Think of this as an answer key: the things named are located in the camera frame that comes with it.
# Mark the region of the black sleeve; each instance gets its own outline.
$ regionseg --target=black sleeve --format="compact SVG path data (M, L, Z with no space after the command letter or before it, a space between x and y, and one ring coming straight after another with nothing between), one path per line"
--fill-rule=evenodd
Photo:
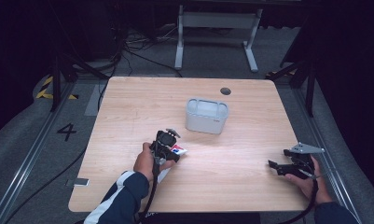
M105 195L100 205L85 219L85 224L132 224L133 216L146 197L149 182L140 173L125 172Z
M316 224L358 224L354 215L337 203L321 203L315 208Z

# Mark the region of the wooden table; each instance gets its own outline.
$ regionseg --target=wooden table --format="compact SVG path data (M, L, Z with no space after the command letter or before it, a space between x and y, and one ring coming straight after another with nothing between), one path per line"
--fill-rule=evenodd
M220 89L231 90L223 95ZM221 134L185 128L190 98L222 101L229 117ZM89 212L111 185L131 170L144 142L173 128L186 155L158 185L151 212L303 210L299 190L268 166L290 163L283 149L298 141L269 80L112 77L94 125L69 208ZM142 209L148 197L143 200Z

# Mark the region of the dark curtain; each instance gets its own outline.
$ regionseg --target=dark curtain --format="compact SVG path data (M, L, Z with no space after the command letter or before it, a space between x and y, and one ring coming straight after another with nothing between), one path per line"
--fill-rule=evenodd
M48 42L23 1L0 1L0 130L33 98L48 71Z

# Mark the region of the finger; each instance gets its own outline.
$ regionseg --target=finger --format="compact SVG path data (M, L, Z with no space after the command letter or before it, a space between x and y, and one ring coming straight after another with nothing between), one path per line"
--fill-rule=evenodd
M143 143L143 151L145 151L145 150L151 150L150 147L151 147L150 143L147 143L147 142Z
M312 158L312 163L314 164L314 174L315 175L321 175L321 171L320 171L320 165L318 164L318 160L314 158L314 156L311 155L311 158Z
M162 171L162 170L166 170L166 169L168 169L168 168L170 168L170 167L172 167L172 166L174 166L175 165L175 161L166 161L166 162L164 162L161 166L160 166L160 170Z
M305 185L305 180L295 176L295 175L290 175L286 174L285 178L289 180L291 183L295 184L296 186L302 188Z

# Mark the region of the table leg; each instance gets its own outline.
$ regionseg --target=table leg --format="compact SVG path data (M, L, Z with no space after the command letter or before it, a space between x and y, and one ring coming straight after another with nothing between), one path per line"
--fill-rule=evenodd
M256 30L259 25L261 14L262 14L262 9L259 9L256 12L256 19L254 20L253 25L251 27L250 38L248 41L243 42L245 55L247 56L247 60L248 60L248 63L250 65L250 69L252 72L258 71L258 67L256 65L256 59L254 57L253 51L251 50L251 47L253 46L253 41L256 37Z
M184 53L184 39L183 39L183 6L180 6L178 12L178 43L177 52L175 53L175 65L174 68L180 70L183 67L183 53Z

